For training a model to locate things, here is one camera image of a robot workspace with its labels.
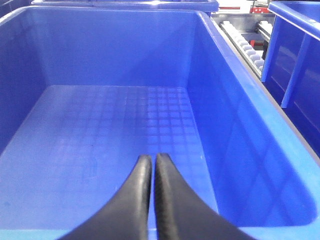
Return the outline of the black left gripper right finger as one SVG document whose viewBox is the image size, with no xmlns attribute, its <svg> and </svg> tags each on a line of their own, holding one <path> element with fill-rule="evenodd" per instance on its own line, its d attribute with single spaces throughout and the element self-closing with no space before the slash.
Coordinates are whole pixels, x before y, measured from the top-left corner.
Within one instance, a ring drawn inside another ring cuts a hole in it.
<svg viewBox="0 0 320 240">
<path fill-rule="evenodd" d="M 154 211 L 160 240 L 252 239 L 195 193 L 167 153 L 156 156 Z"/>
</svg>

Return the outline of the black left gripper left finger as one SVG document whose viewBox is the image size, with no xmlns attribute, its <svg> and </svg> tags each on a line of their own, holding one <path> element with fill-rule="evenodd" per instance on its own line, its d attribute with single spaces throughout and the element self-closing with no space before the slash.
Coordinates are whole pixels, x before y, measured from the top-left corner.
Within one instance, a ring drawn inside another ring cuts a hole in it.
<svg viewBox="0 0 320 240">
<path fill-rule="evenodd" d="M 114 196 L 61 240 L 147 240 L 152 159 L 140 155 Z"/>
</svg>

